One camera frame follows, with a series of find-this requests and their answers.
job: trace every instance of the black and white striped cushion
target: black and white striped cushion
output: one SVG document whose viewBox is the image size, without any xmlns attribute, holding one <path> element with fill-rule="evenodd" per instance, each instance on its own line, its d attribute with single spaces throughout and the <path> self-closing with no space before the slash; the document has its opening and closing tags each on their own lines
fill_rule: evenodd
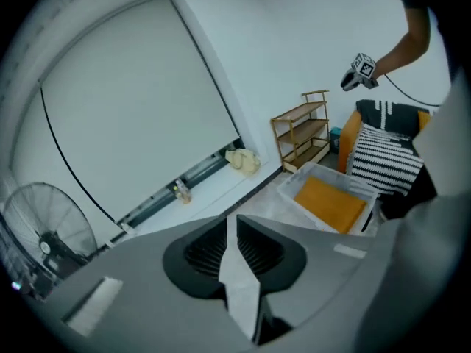
<svg viewBox="0 0 471 353">
<path fill-rule="evenodd" d="M 409 138 L 364 124 L 349 175 L 360 177 L 386 195 L 406 195 L 423 165 Z"/>
<path fill-rule="evenodd" d="M 356 102 L 356 109 L 364 124 L 414 138 L 419 133 L 419 111 L 421 107 L 390 101 L 362 99 Z"/>
</svg>

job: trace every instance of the roller blind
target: roller blind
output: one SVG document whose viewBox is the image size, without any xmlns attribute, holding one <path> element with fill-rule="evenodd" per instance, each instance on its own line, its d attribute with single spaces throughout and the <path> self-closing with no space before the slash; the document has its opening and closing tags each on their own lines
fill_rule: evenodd
<svg viewBox="0 0 471 353">
<path fill-rule="evenodd" d="M 16 141 L 12 173 L 12 183 L 16 183 L 16 186 L 45 182 L 67 193 L 85 214 L 99 246 L 121 232 L 93 204 L 65 166 L 47 127 L 39 93 L 36 93 L 24 117 Z M 46 213 L 57 213 L 54 205 L 48 205 L 47 208 Z"/>
<path fill-rule="evenodd" d="M 116 220 L 238 137 L 169 0 L 130 8 L 88 33 L 43 92 L 64 155 Z"/>
</svg>

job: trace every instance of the white wall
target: white wall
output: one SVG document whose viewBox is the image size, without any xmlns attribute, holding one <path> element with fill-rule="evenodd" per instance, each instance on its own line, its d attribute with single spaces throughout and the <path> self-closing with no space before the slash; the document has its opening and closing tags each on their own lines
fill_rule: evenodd
<svg viewBox="0 0 471 353">
<path fill-rule="evenodd" d="M 189 18 L 186 21 L 211 69 L 216 62 L 212 61 L 205 40 L 215 51 L 224 70 L 222 84 L 229 80 L 238 101 L 236 104 L 231 98 L 227 100 L 231 112 L 236 105 L 241 108 L 240 118 L 259 138 L 258 147 L 266 147 L 268 160 L 277 159 L 269 120 L 298 105 L 302 101 L 300 94 L 310 89 L 303 88 L 302 74 L 266 7 L 261 0 L 175 1 L 185 2 L 180 4 L 182 14 Z M 221 83 L 219 72 L 215 75 Z"/>
<path fill-rule="evenodd" d="M 263 0 L 277 22 L 286 50 L 301 70 L 304 89 L 328 89 L 331 126 L 342 127 L 359 99 L 416 104 L 381 77 L 373 90 L 350 92 L 340 80 L 358 52 L 379 59 L 407 31 L 401 0 Z M 442 39 L 432 18 L 428 52 L 415 63 L 390 74 L 415 99 L 439 104 L 450 82 Z"/>
</svg>

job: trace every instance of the fan guard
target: fan guard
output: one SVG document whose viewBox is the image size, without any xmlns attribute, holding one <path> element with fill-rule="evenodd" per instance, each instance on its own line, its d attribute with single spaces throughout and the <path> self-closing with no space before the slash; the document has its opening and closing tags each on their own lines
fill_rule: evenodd
<svg viewBox="0 0 471 353">
<path fill-rule="evenodd" d="M 97 250 L 93 231 L 81 209 L 53 185 L 34 182 L 15 190 L 5 203 L 4 218 L 24 251 L 42 266 L 52 246 L 56 253 L 61 250 L 61 254 L 80 260 Z"/>
</svg>

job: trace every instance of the white box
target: white box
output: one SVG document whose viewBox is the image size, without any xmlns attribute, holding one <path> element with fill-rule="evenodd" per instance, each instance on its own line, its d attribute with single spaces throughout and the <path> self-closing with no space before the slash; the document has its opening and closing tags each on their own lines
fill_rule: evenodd
<svg viewBox="0 0 471 353">
<path fill-rule="evenodd" d="M 296 171 L 293 175 L 291 175 L 287 180 L 278 186 L 278 193 L 288 203 L 293 204 L 298 210 L 310 218 L 314 222 L 316 229 L 326 232 L 338 233 L 337 230 L 326 224 L 323 220 L 317 218 L 314 214 L 306 210 L 294 200 L 296 195 L 301 191 L 301 188 L 308 180 L 309 176 L 320 179 L 339 190 L 346 191 L 350 195 L 354 195 L 367 202 L 363 212 L 360 214 L 357 221 L 350 229 L 360 231 L 363 225 L 365 225 L 366 220 L 368 219 L 368 216 L 373 209 L 376 198 L 378 197 L 378 192 L 376 189 L 368 185 L 360 178 L 351 177 L 332 170 L 331 168 L 326 168 L 325 166 L 312 162 L 307 162 L 304 164 L 298 171 Z"/>
</svg>

